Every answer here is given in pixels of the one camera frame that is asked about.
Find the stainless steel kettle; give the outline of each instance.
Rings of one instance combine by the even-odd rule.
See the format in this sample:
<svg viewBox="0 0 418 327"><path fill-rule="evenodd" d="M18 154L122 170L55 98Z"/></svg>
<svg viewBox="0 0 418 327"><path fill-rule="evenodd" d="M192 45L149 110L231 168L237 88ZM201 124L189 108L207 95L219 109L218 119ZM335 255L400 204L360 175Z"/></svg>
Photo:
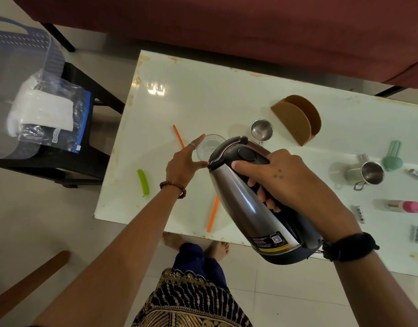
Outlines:
<svg viewBox="0 0 418 327"><path fill-rule="evenodd" d="M233 137L212 153L209 173L221 203L253 249L273 264L297 263L321 246L321 236L309 220L276 199L281 212L269 210L257 198L259 184L249 187L248 177L231 168L234 160L269 164L265 151L245 136Z"/></svg>

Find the kettle button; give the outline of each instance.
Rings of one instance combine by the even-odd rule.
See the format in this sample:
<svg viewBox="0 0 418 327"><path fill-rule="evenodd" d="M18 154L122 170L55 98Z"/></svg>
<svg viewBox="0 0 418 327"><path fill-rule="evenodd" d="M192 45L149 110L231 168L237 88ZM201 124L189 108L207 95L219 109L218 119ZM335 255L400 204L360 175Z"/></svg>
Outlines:
<svg viewBox="0 0 418 327"><path fill-rule="evenodd" d="M257 158L255 152L249 148L240 148L238 150L238 156L247 162L254 162Z"/></svg>

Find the foot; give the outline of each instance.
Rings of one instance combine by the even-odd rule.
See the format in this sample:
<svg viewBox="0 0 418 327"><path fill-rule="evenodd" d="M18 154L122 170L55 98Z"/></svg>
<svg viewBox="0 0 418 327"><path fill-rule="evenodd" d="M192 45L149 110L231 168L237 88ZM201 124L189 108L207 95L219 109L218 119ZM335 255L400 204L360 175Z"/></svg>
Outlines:
<svg viewBox="0 0 418 327"><path fill-rule="evenodd" d="M175 233L163 232L162 238L163 238L163 243L167 247L173 248L174 250L177 250L177 251L179 251L180 246L182 244L186 243L185 239L181 235L175 234Z"/></svg>
<svg viewBox="0 0 418 327"><path fill-rule="evenodd" d="M208 258L215 258L219 263L228 255L230 243L214 241L209 247Z"/></svg>

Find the pink bottle cap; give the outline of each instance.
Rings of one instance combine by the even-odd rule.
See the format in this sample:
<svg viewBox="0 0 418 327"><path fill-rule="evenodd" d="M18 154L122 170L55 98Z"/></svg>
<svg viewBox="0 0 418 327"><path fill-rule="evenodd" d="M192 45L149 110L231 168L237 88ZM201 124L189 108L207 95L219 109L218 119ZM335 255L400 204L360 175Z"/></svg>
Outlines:
<svg viewBox="0 0 418 327"><path fill-rule="evenodd" d="M404 201L402 208L408 213L418 213L418 202Z"/></svg>

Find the orange straw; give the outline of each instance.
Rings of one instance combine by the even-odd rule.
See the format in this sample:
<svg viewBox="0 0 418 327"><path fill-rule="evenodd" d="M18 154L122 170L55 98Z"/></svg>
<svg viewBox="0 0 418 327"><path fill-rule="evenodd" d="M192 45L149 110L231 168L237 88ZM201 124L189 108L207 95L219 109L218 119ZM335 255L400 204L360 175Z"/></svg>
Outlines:
<svg viewBox="0 0 418 327"><path fill-rule="evenodd" d="M213 220L215 220L215 215L216 215L216 210L218 209L218 204L219 204L219 197L217 195L215 198L215 204L213 205L212 214L210 216L207 233L210 233L210 231L212 230Z"/></svg>
<svg viewBox="0 0 418 327"><path fill-rule="evenodd" d="M181 137L180 137L179 131L177 131L177 127L176 127L175 125L173 125L173 129L174 129L174 132L176 132L177 138L178 138L178 139L179 139L179 141L180 141L180 145L182 146L182 148L184 148L183 141L181 140Z"/></svg>
<svg viewBox="0 0 418 327"><path fill-rule="evenodd" d="M179 141L180 141L180 145L182 146L182 148L184 148L183 141L181 140L181 137L180 137L179 131L177 131L177 127L176 127L175 125L173 125L173 129L174 129L174 132L176 132L177 138L178 138L178 139L179 139ZM215 198L215 204L213 205L212 214L211 214L211 216L210 216L210 220L209 220L209 225L208 225L207 233L210 233L210 232L211 232L211 230L212 230L213 220L215 220L215 215L216 215L216 211L217 211L217 209L218 209L218 204L219 204L219 197L218 197L218 195L217 195L217 196L216 196L216 198Z"/></svg>

